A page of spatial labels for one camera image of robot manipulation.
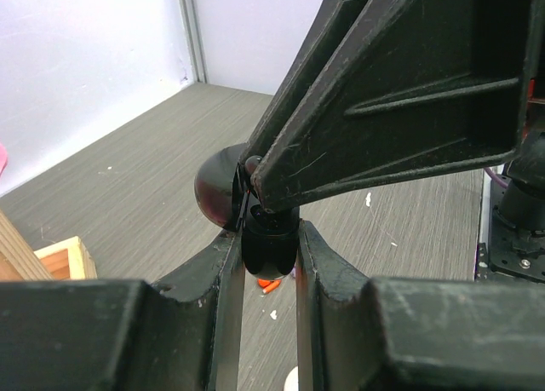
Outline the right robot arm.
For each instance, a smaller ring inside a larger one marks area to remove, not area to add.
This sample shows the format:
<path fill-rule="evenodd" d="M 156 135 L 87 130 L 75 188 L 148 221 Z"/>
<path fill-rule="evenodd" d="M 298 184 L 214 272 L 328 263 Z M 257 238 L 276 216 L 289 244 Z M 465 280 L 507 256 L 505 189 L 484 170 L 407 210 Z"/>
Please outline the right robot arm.
<path fill-rule="evenodd" d="M 238 160 L 258 216 L 505 164 L 503 219 L 544 198 L 544 0 L 323 0 Z"/>

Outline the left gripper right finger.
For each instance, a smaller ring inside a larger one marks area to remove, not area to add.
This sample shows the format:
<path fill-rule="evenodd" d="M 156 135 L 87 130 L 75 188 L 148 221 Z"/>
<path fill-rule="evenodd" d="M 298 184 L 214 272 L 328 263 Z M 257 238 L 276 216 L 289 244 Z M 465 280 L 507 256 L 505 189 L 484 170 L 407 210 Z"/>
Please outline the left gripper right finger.
<path fill-rule="evenodd" d="M 299 237 L 299 389 L 369 389 L 381 369 L 382 341 L 368 278 L 332 250 L 310 221 L 301 222 Z"/>

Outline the black earbud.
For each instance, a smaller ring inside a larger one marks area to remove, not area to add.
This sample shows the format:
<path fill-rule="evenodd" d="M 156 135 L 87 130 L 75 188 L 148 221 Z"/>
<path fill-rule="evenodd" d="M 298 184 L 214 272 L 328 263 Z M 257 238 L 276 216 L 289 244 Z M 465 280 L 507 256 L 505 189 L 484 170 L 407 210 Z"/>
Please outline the black earbud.
<path fill-rule="evenodd" d="M 244 169 L 247 175 L 253 175 L 262 161 L 262 157 L 254 155 L 248 157 L 244 162 Z"/>

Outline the black earbud case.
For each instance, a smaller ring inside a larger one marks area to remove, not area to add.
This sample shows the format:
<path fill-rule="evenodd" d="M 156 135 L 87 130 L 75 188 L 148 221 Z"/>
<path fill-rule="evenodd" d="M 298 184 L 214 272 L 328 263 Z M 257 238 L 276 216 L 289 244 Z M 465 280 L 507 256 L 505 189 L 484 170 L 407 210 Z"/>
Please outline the black earbud case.
<path fill-rule="evenodd" d="M 269 213 L 257 198 L 250 175 L 239 162 L 245 149 L 221 149 L 199 168 L 194 194 L 201 212 L 215 225 L 241 234 L 241 255 L 249 273 L 275 280 L 290 274 L 299 247 L 300 210 Z"/>

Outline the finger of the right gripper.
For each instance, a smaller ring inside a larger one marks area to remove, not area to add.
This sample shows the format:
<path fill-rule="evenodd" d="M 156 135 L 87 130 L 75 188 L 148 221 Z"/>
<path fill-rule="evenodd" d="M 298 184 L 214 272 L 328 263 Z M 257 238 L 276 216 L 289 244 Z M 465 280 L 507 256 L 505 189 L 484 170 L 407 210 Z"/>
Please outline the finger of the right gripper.
<path fill-rule="evenodd" d="M 368 1 L 322 1 L 295 60 L 240 155 L 241 164 L 267 154 Z"/>
<path fill-rule="evenodd" d="M 535 72 L 536 0 L 369 0 L 252 185 L 279 212 L 503 164 Z"/>

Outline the white earbud case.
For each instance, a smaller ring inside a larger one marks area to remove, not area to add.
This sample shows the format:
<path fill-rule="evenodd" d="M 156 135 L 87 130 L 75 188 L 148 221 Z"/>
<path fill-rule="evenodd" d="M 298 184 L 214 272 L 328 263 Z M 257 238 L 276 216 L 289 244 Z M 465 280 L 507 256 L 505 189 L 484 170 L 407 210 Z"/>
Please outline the white earbud case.
<path fill-rule="evenodd" d="M 298 367 L 294 367 L 284 380 L 283 391 L 299 391 Z"/>

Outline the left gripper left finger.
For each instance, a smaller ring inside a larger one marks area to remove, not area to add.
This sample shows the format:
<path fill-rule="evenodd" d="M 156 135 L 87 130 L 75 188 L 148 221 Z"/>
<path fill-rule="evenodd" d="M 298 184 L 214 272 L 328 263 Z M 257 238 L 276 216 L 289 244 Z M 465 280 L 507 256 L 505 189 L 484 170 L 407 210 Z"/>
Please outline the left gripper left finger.
<path fill-rule="evenodd" d="M 152 286 L 166 306 L 158 317 L 159 389 L 236 389 L 244 299 L 240 235 L 220 232 Z"/>

